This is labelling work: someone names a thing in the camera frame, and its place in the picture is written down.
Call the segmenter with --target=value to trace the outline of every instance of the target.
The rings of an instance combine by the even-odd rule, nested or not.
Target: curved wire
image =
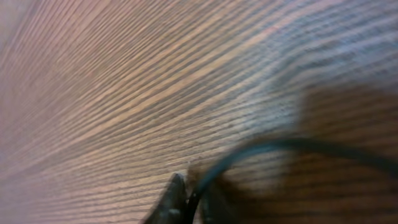
[[[216,163],[212,168],[210,168],[205,173],[203,178],[199,181],[197,186],[194,188],[189,198],[187,209],[184,214],[183,223],[191,224],[193,222],[193,217],[195,215],[195,211],[197,209],[201,196],[203,195],[207,187],[211,184],[211,182],[214,181],[214,179],[222,172],[228,169],[231,164],[243,160],[247,157],[254,156],[256,154],[272,152],[281,148],[301,152],[315,152],[334,157],[352,159],[360,164],[379,169],[380,171],[388,173],[393,178],[398,179],[397,162],[368,152],[364,152],[359,149],[342,146],[340,144],[304,138],[273,140],[264,144],[258,144],[249,148],[242,149],[240,151],[233,152],[232,154],[226,156],[218,163]]]

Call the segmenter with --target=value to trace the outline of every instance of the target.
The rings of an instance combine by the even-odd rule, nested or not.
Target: wooden surface
[[[0,10],[2,224],[139,223],[172,173],[259,139],[398,159],[397,1]],[[397,223],[396,182],[344,159],[272,153],[220,181],[245,223]]]

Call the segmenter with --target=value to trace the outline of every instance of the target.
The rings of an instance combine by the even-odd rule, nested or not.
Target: striped wood texture
[[[2,224],[139,223],[172,173],[257,139],[312,136],[398,160],[396,0],[0,11]],[[397,183],[344,159],[257,156],[222,184],[245,223],[397,223]]]

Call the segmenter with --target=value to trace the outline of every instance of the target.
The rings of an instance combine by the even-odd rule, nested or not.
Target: cord
[[[393,178],[398,179],[398,163],[390,159],[370,154],[359,149],[355,149],[348,146],[342,146],[340,144],[323,142],[314,139],[304,138],[292,138],[292,139],[278,139],[266,142],[264,144],[258,144],[251,146],[226,156],[212,168],[210,168],[199,181],[197,186],[194,188],[188,204],[187,210],[185,211],[183,223],[191,224],[195,211],[199,204],[199,200],[207,187],[211,184],[214,179],[228,169],[233,163],[241,161],[247,157],[254,156],[256,154],[272,152],[281,148],[287,150],[295,150],[302,152],[316,152],[320,154],[326,154],[328,156],[343,157],[346,159],[352,159],[360,164],[371,166],[375,169],[379,169]]]

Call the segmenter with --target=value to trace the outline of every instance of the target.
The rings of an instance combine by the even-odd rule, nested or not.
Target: wire
[[[189,224],[193,222],[195,211],[199,204],[199,200],[207,187],[214,181],[214,179],[228,169],[233,163],[243,160],[247,157],[254,156],[256,154],[272,152],[281,148],[287,150],[295,150],[302,152],[316,152],[320,154],[326,154],[328,156],[343,157],[345,159],[352,159],[360,164],[371,166],[375,169],[379,169],[393,178],[398,179],[398,163],[368,152],[364,152],[359,149],[355,149],[348,146],[342,146],[340,144],[323,142],[314,139],[304,138],[292,138],[292,139],[279,139],[266,142],[264,144],[258,144],[251,146],[239,151],[236,151],[210,168],[203,178],[199,181],[197,186],[193,189],[193,192],[189,198],[187,209],[184,214],[183,223]]]

